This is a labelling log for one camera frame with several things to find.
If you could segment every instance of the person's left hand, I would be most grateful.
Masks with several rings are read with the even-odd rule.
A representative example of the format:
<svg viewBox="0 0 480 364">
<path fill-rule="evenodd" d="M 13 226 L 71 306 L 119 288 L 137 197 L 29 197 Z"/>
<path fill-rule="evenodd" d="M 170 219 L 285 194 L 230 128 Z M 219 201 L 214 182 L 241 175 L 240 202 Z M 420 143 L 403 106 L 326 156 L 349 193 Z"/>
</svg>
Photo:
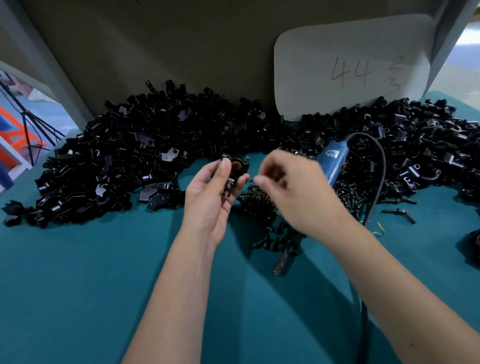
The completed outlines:
<svg viewBox="0 0 480 364">
<path fill-rule="evenodd" d="M 235 198 L 250 179 L 250 175 L 245 173 L 238 178 L 230 197 L 222 197 L 231 169 L 232 163 L 228 158 L 209 163 L 196 174 L 185 192 L 181 231 L 215 248 L 225 236 L 228 215 Z"/>
</svg>

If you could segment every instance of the circular hole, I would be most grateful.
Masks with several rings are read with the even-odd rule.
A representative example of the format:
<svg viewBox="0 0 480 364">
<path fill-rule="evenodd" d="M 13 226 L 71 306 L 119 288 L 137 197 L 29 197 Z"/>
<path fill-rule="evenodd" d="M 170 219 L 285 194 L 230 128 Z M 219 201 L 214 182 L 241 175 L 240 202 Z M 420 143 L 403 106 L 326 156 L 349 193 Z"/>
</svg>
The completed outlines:
<svg viewBox="0 0 480 364">
<path fill-rule="evenodd" d="M 232 170 L 241 170 L 241 163 L 240 162 L 233 162 L 232 163 Z"/>
</svg>

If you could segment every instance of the blue tool handle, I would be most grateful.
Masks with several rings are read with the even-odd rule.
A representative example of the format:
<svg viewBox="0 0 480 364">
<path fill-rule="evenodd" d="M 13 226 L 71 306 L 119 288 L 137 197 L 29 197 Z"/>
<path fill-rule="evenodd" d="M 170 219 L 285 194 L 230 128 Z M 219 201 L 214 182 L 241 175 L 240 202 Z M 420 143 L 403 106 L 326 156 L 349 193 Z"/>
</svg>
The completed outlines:
<svg viewBox="0 0 480 364">
<path fill-rule="evenodd" d="M 7 172 L 7 169 L 3 166 L 0 161 L 0 186 L 8 190 L 13 186 L 13 180 L 10 178 L 10 175 Z"/>
<path fill-rule="evenodd" d="M 317 157 L 318 163 L 327 177 L 329 185 L 335 184 L 336 178 L 343 169 L 348 155 L 347 142 L 331 142 Z"/>
</svg>

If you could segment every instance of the forearm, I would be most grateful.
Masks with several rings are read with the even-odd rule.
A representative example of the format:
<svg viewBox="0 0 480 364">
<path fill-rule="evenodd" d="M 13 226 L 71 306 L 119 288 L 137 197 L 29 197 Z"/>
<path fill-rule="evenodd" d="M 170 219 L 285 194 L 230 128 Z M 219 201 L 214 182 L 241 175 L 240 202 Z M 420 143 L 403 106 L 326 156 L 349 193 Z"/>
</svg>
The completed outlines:
<svg viewBox="0 0 480 364">
<path fill-rule="evenodd" d="M 215 248 L 180 231 L 123 363 L 199 363 Z"/>
<path fill-rule="evenodd" d="M 402 362 L 479 362 L 478 333 L 354 219 L 324 243 Z"/>
</svg>

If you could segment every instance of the white label sticker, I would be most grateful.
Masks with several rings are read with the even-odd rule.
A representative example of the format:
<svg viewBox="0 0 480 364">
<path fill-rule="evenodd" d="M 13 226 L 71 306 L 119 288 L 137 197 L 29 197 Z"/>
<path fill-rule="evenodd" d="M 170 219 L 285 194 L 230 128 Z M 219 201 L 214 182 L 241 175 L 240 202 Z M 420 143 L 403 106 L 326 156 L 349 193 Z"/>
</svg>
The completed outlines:
<svg viewBox="0 0 480 364">
<path fill-rule="evenodd" d="M 338 153 L 340 153 L 338 150 L 333 150 L 333 149 L 327 150 L 325 152 L 325 154 L 327 154 L 327 157 L 333 157 L 333 158 L 337 158 Z"/>
</svg>

